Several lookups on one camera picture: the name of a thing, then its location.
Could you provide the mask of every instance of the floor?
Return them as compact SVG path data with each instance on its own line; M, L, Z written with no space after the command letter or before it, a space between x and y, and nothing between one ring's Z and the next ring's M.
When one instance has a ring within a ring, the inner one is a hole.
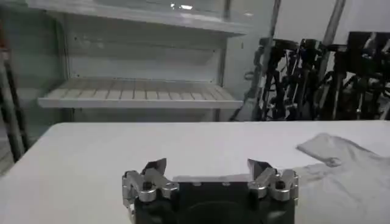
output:
M0 176L13 166L12 153L8 141L0 141Z

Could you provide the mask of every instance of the white cloth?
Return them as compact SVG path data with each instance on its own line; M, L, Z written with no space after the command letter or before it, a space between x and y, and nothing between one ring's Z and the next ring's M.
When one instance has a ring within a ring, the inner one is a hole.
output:
M296 223L390 223L389 158L328 134L297 149L325 164L295 169L300 175Z

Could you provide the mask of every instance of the metal shelf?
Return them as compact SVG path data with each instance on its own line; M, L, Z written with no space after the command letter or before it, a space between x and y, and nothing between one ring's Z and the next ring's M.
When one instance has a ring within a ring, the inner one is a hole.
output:
M190 10L177 11L170 10L169 7L156 9L149 6L131 8L129 5L119 3L120 1L27 0L26 2L30 8L35 9L213 30L228 37L246 35L253 29L249 24L225 21L206 14L193 14Z
M210 83L71 79L38 103L44 108L220 108L242 101Z

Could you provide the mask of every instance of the metal gripper jaw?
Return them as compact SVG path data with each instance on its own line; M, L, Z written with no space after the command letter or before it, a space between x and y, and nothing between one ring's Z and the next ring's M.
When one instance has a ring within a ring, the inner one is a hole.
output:
M269 163L248 159L248 166L253 176L253 181L248 183L248 188L264 198L268 194L277 201L298 199L299 177L293 170L284 170L279 173Z

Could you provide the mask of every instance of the white table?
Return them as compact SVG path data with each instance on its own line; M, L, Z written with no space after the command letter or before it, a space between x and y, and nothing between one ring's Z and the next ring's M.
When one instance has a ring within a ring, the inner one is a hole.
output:
M390 156L390 123L58 124L0 180L1 224L128 224L121 176L167 158L166 175L248 173L318 163L295 149L318 133Z

